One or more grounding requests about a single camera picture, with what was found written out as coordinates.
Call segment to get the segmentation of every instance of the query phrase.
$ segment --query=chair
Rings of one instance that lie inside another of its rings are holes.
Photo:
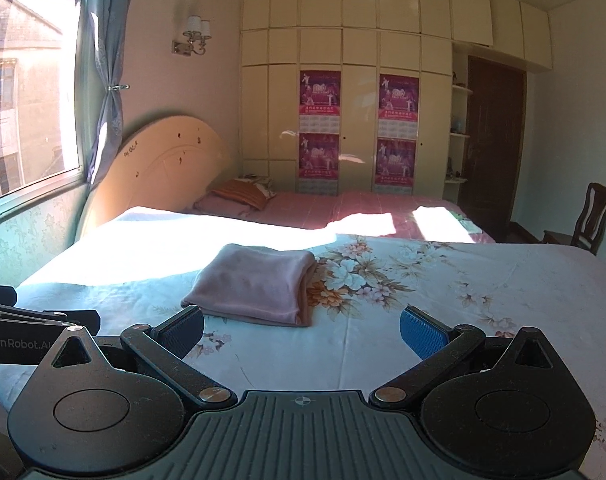
[[[591,182],[587,187],[586,203],[579,215],[574,234],[566,235],[554,231],[544,231],[543,244],[559,244],[580,247],[592,254],[599,249],[606,223],[606,187],[596,182]]]

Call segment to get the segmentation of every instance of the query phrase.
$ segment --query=lampshade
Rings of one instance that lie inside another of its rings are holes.
[[[201,34],[203,36],[206,36],[206,37],[210,37],[211,36],[211,32],[209,30],[209,22],[208,22],[208,20],[203,20],[201,22]]]
[[[187,19],[187,30],[190,32],[200,32],[201,31],[201,17],[200,16],[190,16]]]

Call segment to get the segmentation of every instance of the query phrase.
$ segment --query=bed headboard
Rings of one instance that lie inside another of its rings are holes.
[[[76,240],[134,206],[180,212],[212,182],[235,176],[225,142],[206,123],[189,116],[155,121],[123,145],[90,193]]]

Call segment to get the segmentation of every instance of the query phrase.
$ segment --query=wall lamp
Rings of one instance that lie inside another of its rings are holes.
[[[206,41],[211,39],[209,31],[209,22],[201,20],[200,16],[190,16],[187,19],[187,30],[183,33],[187,37],[187,43],[172,42],[172,53],[181,54],[182,56],[191,56],[192,53],[197,56],[205,54]]]

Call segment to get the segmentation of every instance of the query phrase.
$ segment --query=building window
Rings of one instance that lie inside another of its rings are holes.
[[[0,208],[83,181],[75,85],[84,0],[0,0]]]

